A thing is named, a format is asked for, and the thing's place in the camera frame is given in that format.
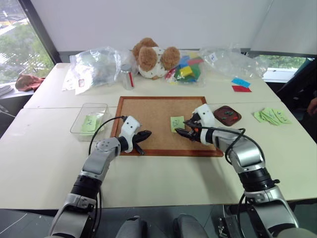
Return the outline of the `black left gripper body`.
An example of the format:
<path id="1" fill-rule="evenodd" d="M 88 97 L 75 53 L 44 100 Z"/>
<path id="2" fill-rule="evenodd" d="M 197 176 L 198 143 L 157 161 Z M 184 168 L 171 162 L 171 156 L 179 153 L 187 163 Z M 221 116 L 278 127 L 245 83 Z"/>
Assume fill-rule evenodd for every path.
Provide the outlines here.
<path id="1" fill-rule="evenodd" d="M 133 146 L 144 140 L 146 140 L 146 131 L 139 131 L 133 136 Z"/>

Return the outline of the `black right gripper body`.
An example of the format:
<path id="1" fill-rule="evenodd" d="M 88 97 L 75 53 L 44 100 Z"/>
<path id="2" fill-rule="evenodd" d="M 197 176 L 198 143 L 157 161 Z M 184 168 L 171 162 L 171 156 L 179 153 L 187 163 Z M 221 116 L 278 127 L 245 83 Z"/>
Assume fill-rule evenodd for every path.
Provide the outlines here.
<path id="1" fill-rule="evenodd" d="M 190 133 L 191 133 L 191 140 L 192 141 L 198 141 L 200 142 L 200 135 L 201 135 L 201 129 L 199 128 L 201 125 L 200 122 L 200 116 L 198 115 L 198 113 L 193 113 L 192 120 L 194 120 L 196 122 L 196 125 L 188 125 L 190 127 Z"/>

